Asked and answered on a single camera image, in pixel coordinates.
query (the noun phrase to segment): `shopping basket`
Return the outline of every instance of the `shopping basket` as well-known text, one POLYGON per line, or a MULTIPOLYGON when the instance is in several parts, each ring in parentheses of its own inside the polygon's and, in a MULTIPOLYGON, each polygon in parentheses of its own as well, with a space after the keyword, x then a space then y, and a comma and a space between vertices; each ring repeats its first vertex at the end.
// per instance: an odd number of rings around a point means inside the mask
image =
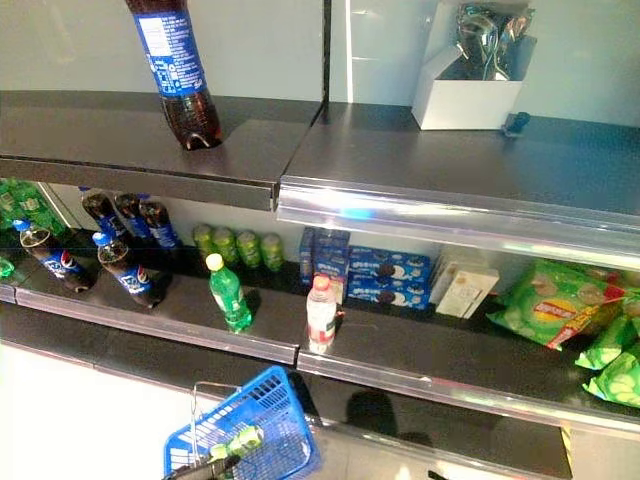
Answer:
POLYGON ((318 449, 287 374, 282 367, 271 367, 169 437, 165 475, 197 462, 212 446, 229 442, 249 426, 262 429, 263 443, 233 468, 234 479, 304 478, 320 466, 318 449))

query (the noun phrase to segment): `wall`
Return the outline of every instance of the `wall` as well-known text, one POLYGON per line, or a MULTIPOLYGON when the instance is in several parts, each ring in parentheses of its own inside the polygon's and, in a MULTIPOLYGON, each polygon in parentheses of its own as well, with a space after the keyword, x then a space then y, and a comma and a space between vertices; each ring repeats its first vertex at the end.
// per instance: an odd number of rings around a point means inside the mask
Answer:
MULTIPOLYGON (((437 0, 333 5, 332 100, 411 105, 427 38, 440 27, 434 22, 437 0)), ((640 2, 530 5, 536 13, 529 34, 538 44, 514 111, 640 126, 640 2)))
MULTIPOLYGON (((189 0, 212 92, 318 100, 322 0, 189 0)), ((0 89, 154 92, 124 0, 0 0, 0 89)))

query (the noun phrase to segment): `green can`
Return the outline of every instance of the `green can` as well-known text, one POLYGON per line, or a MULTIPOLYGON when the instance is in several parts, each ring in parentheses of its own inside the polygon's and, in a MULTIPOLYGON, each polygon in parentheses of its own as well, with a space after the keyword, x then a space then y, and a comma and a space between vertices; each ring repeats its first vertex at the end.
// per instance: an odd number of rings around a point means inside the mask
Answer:
POLYGON ((282 239, 275 233, 268 233, 260 242, 262 261, 272 272, 279 272, 284 265, 282 239))
POLYGON ((193 242, 200 250, 200 255, 206 259, 212 253, 219 253, 218 248, 213 243, 213 228, 201 223, 196 225, 192 232, 193 242))
POLYGON ((238 263, 238 249, 236 237, 226 227, 218 227, 213 232, 213 244, 222 255, 225 265, 232 267, 238 263))
POLYGON ((260 258, 260 238, 251 230, 245 230, 236 240, 240 258, 249 268, 258 268, 262 259, 260 258))

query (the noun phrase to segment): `water bottle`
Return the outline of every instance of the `water bottle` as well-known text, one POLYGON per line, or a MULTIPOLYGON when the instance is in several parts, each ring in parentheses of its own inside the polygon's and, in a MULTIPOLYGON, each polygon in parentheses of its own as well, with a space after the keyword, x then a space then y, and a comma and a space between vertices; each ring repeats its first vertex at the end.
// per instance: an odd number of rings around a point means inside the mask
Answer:
POLYGON ((307 327, 309 349, 324 353, 333 343, 336 333, 336 297, 327 275, 316 275, 307 296, 307 327))

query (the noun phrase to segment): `chip bag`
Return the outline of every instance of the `chip bag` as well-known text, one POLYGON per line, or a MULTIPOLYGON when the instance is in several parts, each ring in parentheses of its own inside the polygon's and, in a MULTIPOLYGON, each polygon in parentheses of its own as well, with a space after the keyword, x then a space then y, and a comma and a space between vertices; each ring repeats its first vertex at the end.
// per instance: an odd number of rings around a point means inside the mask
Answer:
POLYGON ((640 342, 582 387, 609 402, 640 407, 640 342))
POLYGON ((622 298, 616 286, 538 259, 508 297, 507 309, 488 315, 494 323, 552 349, 580 333, 604 304, 622 298))
POLYGON ((591 370, 601 370, 613 362, 638 338, 632 317, 623 314, 602 332, 591 347, 580 354, 575 364, 591 370))

